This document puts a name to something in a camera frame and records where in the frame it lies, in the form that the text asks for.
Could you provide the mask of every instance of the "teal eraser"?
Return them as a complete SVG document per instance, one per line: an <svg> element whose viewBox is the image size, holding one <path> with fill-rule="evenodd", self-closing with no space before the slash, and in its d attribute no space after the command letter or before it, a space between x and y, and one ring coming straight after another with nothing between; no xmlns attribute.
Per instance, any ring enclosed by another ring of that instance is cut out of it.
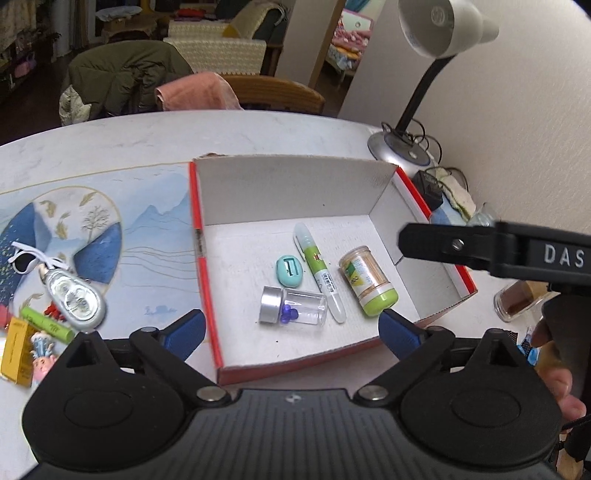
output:
<svg viewBox="0 0 591 480"><path fill-rule="evenodd" d="M283 255L275 265L277 280L284 287L297 288L304 278L300 261L293 255Z"/></svg>

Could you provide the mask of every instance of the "wooden chair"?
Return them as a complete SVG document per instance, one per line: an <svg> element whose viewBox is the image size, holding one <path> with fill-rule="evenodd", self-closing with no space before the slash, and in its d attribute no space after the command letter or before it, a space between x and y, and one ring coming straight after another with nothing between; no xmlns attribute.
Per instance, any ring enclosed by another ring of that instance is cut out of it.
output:
<svg viewBox="0 0 591 480"><path fill-rule="evenodd" d="M252 105L257 110L270 109L316 115L320 115L324 108L324 97L301 83L265 75L222 76L236 93L243 108Z"/></svg>

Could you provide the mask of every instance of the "black power adapter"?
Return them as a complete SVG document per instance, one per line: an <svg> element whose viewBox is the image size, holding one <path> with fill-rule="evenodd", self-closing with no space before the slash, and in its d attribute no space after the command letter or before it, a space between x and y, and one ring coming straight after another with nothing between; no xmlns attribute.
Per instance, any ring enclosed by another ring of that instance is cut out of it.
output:
<svg viewBox="0 0 591 480"><path fill-rule="evenodd" d="M443 203L443 191L439 181L433 176L422 170L419 170L413 177L413 184L417 188L421 197L427 202L427 205L433 210L437 210Z"/></svg>

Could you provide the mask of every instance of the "bed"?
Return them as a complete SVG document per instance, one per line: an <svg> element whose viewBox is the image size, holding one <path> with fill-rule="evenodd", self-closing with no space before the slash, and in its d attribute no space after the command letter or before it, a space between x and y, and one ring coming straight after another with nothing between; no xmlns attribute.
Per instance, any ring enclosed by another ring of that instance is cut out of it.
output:
<svg viewBox="0 0 591 480"><path fill-rule="evenodd" d="M340 74L339 86L345 77L355 75L373 27L371 18L343 10L326 54L326 63Z"/></svg>

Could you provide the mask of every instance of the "doorway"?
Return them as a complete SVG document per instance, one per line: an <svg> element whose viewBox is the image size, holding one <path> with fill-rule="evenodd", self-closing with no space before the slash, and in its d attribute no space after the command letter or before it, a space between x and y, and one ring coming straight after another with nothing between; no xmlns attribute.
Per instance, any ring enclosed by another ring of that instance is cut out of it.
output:
<svg viewBox="0 0 591 480"><path fill-rule="evenodd" d="M326 99L324 114L337 117L384 3L393 0L346 0L326 34L314 88Z"/></svg>

